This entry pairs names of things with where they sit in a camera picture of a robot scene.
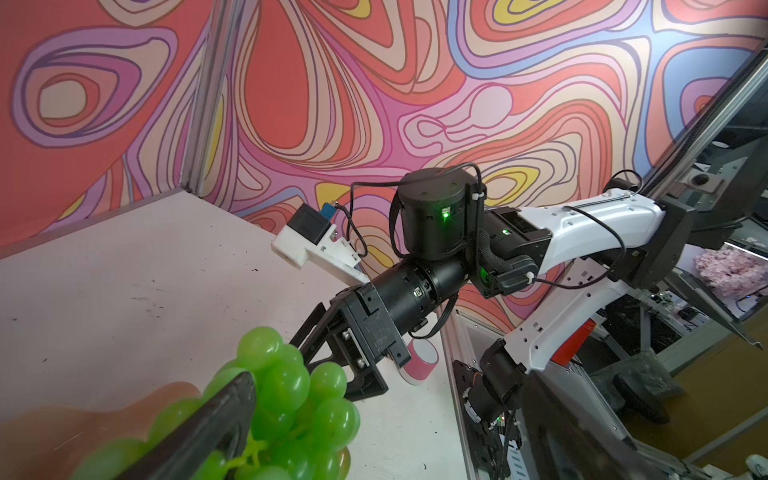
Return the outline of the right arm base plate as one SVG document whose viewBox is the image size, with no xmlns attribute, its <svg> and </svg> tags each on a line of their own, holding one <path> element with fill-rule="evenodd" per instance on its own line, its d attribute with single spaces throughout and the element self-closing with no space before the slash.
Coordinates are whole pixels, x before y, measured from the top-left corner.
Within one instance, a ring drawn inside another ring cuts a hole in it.
<svg viewBox="0 0 768 480">
<path fill-rule="evenodd" d="M 451 364 L 458 394 L 458 413 L 464 442 L 475 471 L 485 472 L 490 479 L 507 474 L 501 455 L 504 421 L 501 404 L 492 396 L 481 371 L 459 360 Z"/>
</svg>

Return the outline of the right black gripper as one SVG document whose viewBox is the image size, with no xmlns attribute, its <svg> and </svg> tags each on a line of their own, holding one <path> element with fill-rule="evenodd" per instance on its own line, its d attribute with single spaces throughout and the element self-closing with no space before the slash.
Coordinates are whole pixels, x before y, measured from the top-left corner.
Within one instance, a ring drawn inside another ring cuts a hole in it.
<svg viewBox="0 0 768 480">
<path fill-rule="evenodd" d="M 378 364 L 386 358 L 403 367 L 410 359 L 403 335 L 414 326 L 414 284 L 372 281 L 339 292 L 318 303 L 290 344 L 301 353 L 309 372 L 324 362 L 349 367 L 349 401 L 389 391 Z"/>
</svg>

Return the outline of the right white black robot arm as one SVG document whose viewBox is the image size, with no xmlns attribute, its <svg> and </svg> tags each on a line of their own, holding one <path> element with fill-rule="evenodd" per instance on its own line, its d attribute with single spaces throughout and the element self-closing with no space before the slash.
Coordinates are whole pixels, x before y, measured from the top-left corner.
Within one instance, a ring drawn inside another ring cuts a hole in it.
<svg viewBox="0 0 768 480">
<path fill-rule="evenodd" d="M 352 370 L 350 401 L 388 387 L 383 358 L 406 365 L 405 335 L 427 316 L 448 318 L 460 290 L 484 298 L 508 296 L 566 265 L 548 302 L 527 325 L 512 329 L 483 354 L 478 380 L 466 391 L 470 418 L 491 426 L 518 407 L 525 378 L 553 355 L 599 309 L 633 288 L 659 282 L 677 264 L 692 232 L 695 210 L 671 197 L 650 199 L 619 187 L 549 207 L 487 208 L 487 189 L 473 164 L 427 168 L 395 183 L 389 231 L 397 263 L 367 277 L 360 255 L 322 213 L 301 206 L 272 242 L 296 267 L 313 262 L 345 283 L 317 306 L 293 337 L 309 369 L 328 346 L 331 360 Z"/>
</svg>

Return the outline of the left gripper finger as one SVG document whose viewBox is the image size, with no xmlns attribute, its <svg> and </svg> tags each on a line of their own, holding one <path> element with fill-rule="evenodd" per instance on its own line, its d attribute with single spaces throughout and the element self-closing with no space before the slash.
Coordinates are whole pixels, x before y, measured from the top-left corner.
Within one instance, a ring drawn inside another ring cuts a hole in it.
<svg viewBox="0 0 768 480">
<path fill-rule="evenodd" d="M 256 406 L 250 372 L 236 375 L 120 479 L 190 479 L 210 454 L 231 460 L 245 450 Z"/>
</svg>

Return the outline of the green fake grape bunch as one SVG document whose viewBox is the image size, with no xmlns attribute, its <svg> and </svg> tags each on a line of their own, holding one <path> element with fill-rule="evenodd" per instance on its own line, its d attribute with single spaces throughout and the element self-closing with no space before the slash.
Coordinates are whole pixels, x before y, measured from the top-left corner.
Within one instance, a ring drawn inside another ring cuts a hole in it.
<svg viewBox="0 0 768 480">
<path fill-rule="evenodd" d="M 236 356 L 205 387 L 201 397 L 171 403 L 154 419 L 145 440 L 118 438 L 96 449 L 72 473 L 74 479 L 118 476 L 194 414 L 236 375 L 248 371 L 256 406 L 245 450 L 227 460 L 209 455 L 190 479 L 345 479 L 349 445 L 361 418 L 345 398 L 347 379 L 334 362 L 309 372 L 299 350 L 271 327 L 256 327 L 237 345 Z"/>
</svg>

